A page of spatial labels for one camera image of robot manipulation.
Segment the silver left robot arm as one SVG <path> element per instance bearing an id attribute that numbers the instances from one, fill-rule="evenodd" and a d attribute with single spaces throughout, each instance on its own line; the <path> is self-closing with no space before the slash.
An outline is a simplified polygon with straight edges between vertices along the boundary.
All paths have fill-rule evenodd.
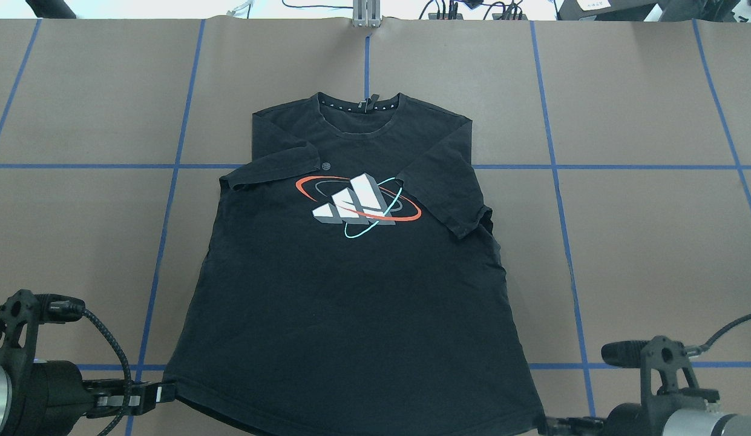
<path id="1" fill-rule="evenodd" d="M 124 417 L 146 414 L 176 400 L 174 383 L 84 379 L 68 361 L 30 363 L 0 359 L 0 435 L 69 435 L 82 418 L 109 418 L 111 434 Z"/>

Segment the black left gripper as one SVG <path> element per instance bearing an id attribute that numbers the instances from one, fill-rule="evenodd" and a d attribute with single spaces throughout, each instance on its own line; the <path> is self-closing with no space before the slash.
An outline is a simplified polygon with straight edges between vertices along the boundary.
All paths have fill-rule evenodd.
<path id="1" fill-rule="evenodd" d="M 176 400 L 176 383 L 137 383 L 124 379 L 85 379 L 83 389 L 92 397 L 91 404 L 79 418 L 106 418 L 146 414 L 157 404 Z"/>

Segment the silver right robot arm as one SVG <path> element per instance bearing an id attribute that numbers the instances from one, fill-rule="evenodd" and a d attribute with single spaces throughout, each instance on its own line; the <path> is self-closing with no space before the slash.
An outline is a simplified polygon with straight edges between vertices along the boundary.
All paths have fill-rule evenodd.
<path id="1" fill-rule="evenodd" d="M 681 408 L 650 417 L 643 406 L 624 403 L 606 418 L 547 417 L 539 435 L 751 435 L 751 416 Z"/>

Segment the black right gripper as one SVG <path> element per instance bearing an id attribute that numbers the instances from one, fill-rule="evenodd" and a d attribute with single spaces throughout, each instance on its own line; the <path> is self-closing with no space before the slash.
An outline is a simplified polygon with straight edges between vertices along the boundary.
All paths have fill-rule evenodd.
<path id="1" fill-rule="evenodd" d="M 643 405 L 622 403 L 607 418 L 542 417 L 539 435 L 655 435 L 657 428 Z"/>

